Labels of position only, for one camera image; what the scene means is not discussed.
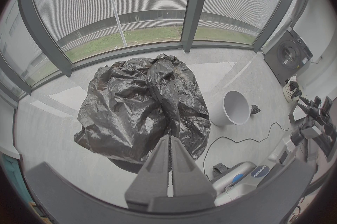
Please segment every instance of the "teal fabric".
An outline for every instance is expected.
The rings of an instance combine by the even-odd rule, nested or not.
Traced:
[[[18,160],[5,154],[2,155],[4,167],[7,172],[8,179],[12,182],[19,195],[25,202],[33,201],[26,188],[22,174],[19,168]]]

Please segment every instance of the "green lawn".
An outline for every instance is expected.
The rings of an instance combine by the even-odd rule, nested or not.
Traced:
[[[179,41],[181,31],[182,26],[144,28],[125,31],[124,37],[128,46],[161,41]],[[231,30],[198,27],[194,39],[200,41],[226,41],[251,45],[254,42],[255,37]],[[121,47],[124,47],[122,38],[119,33],[114,33],[65,51],[65,54],[72,62],[77,62],[84,58]],[[52,62],[47,62],[35,73],[30,74],[29,83],[35,84],[54,71],[56,71],[54,64]]]

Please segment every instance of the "floor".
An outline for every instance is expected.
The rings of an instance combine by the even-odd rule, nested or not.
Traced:
[[[212,124],[208,146],[223,135],[237,141],[245,138],[261,140],[275,121],[283,128],[290,126],[288,113],[291,104],[285,100],[282,87],[264,62],[263,54],[224,48],[192,49],[189,53],[178,49],[163,53],[176,56],[191,68],[208,107],[227,91],[237,90],[250,105],[256,104],[261,109],[242,126],[218,127]],[[158,54],[160,52],[151,52],[137,57],[155,58]],[[118,168],[104,156],[82,148],[74,142],[74,134],[81,130],[78,111],[97,69],[133,57],[113,59],[74,71],[70,78],[55,79],[19,102],[15,147],[23,156],[24,170],[46,161],[85,192],[126,207],[124,192],[136,175]],[[212,167],[219,162],[228,167],[247,160],[259,164],[283,133],[274,125],[269,138],[262,143],[245,141],[235,144],[220,139],[205,160],[206,173],[212,179]],[[196,161],[201,169],[205,153],[206,150]]]

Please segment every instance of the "logo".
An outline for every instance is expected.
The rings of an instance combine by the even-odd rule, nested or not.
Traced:
[[[263,166],[256,167],[255,170],[252,171],[250,175],[256,178],[256,177],[265,176],[267,175],[268,172],[269,172],[269,167],[266,165],[263,165]]]

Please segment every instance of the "crumpled black plastic bag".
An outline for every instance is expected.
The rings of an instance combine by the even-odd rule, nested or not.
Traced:
[[[164,135],[194,160],[206,148],[209,114],[192,71],[174,56],[100,67],[78,113],[79,145],[110,159],[143,164]]]

